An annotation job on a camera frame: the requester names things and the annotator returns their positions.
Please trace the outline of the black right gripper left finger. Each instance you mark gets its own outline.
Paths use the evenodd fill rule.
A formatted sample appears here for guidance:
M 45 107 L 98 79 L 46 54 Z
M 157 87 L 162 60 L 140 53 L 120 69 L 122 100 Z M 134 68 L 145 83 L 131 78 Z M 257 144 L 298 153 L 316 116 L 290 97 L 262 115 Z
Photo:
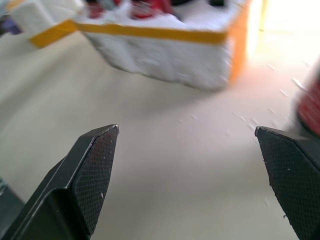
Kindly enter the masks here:
M 0 240 L 90 240 L 110 183 L 119 127 L 81 135 L 23 202 L 0 177 Z

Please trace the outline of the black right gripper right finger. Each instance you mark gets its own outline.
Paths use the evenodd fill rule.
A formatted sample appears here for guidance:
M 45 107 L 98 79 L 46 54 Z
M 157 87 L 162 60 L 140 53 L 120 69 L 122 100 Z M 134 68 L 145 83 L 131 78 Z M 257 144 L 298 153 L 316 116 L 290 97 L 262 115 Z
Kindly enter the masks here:
M 258 126 L 269 184 L 299 240 L 320 240 L 320 140 Z

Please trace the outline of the white foam taped box lid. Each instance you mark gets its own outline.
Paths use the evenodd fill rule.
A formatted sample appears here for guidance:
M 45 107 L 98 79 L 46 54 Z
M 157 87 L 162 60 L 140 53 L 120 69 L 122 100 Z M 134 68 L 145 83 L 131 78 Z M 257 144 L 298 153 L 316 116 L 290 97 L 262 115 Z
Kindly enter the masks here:
M 73 22 L 82 0 L 9 0 L 10 17 L 37 48 L 47 47 L 77 31 Z

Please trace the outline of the white foam crate yellow tape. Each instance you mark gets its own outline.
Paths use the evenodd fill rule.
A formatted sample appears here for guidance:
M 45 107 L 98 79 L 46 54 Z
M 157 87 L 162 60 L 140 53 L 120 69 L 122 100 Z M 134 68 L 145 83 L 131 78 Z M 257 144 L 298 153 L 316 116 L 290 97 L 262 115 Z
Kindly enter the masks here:
M 252 0 L 208 0 L 177 6 L 163 13 L 132 19 L 128 0 L 97 19 L 82 10 L 78 30 L 114 68 L 204 91 L 234 82 L 247 56 L 248 16 Z

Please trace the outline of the red objects in box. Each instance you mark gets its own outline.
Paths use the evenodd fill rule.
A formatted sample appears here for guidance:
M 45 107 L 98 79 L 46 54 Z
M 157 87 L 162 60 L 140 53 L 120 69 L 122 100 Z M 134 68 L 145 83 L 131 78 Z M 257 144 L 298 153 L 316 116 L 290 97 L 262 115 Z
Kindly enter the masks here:
M 83 0 L 90 19 L 106 23 L 147 20 L 162 15 L 181 18 L 174 11 L 176 0 Z

